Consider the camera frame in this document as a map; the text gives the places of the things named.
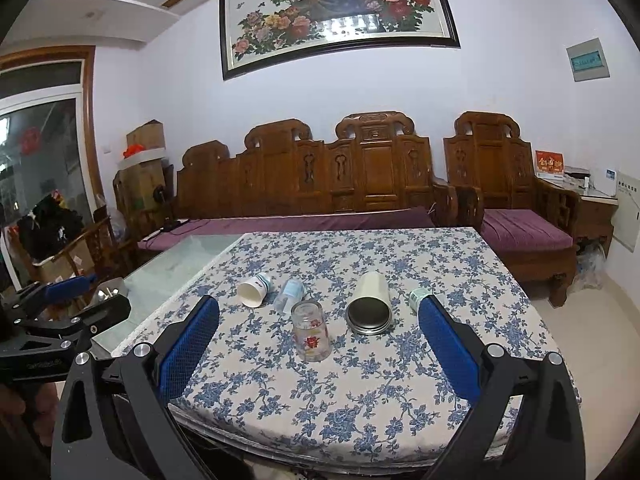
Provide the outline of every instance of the purple cushion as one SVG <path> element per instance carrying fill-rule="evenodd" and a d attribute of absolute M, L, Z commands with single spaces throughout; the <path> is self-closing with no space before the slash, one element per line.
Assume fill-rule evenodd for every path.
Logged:
<path fill-rule="evenodd" d="M 165 251 L 190 235 L 241 235 L 259 231 L 357 231 L 362 229 L 418 229 L 433 227 L 422 206 L 395 211 L 329 215 L 260 216 L 192 220 L 170 233 L 138 242 L 141 249 Z"/>
<path fill-rule="evenodd" d="M 480 234 L 496 253 L 559 251 L 574 244 L 531 209 L 486 209 Z"/>

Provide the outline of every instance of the framed painting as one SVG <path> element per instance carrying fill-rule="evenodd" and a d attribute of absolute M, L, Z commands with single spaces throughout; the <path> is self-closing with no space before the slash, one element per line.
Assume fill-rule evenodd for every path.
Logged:
<path fill-rule="evenodd" d="M 460 47 L 447 0 L 220 0 L 224 79 L 370 46 Z"/>

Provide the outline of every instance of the black picture frame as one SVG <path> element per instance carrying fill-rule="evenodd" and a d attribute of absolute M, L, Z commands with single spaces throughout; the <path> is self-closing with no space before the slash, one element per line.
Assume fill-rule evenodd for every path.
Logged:
<path fill-rule="evenodd" d="M 254 70 L 260 70 L 261 68 L 284 63 L 293 59 L 317 56 L 318 54 L 325 54 L 329 52 L 353 50 L 356 48 L 372 48 L 381 46 L 443 46 L 460 48 L 460 40 L 458 38 L 458 32 L 449 6 L 449 1 L 440 0 L 440 5 L 442 6 L 447 28 L 449 29 L 449 38 L 439 38 L 436 36 L 409 37 L 400 35 L 395 38 L 393 37 L 393 34 L 389 34 L 388 38 L 362 38 L 359 40 L 339 41 L 335 43 L 313 45 L 298 50 L 289 50 L 288 52 L 283 52 L 277 56 L 258 59 L 246 65 L 229 68 L 228 47 L 226 44 L 226 7 L 225 0 L 220 0 L 220 53 L 222 58 L 222 79 L 231 79 L 248 72 L 253 72 Z"/>

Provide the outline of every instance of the small white bottle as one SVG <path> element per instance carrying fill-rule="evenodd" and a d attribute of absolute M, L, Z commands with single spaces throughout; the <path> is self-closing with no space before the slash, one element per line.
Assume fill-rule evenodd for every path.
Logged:
<path fill-rule="evenodd" d="M 273 307 L 281 316 L 289 317 L 291 316 L 291 308 L 304 297 L 305 284 L 291 278 L 287 280 L 276 301 L 273 302 Z"/>

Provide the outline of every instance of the wooden side table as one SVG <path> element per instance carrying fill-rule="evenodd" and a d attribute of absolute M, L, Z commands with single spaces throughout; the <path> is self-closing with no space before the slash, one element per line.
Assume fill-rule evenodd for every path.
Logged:
<path fill-rule="evenodd" d="M 554 186 L 570 189 L 580 195 L 578 219 L 574 228 L 574 241 L 597 240 L 604 248 L 605 255 L 609 254 L 613 225 L 611 219 L 618 208 L 618 199 L 597 191 L 578 187 L 569 182 L 552 182 Z"/>

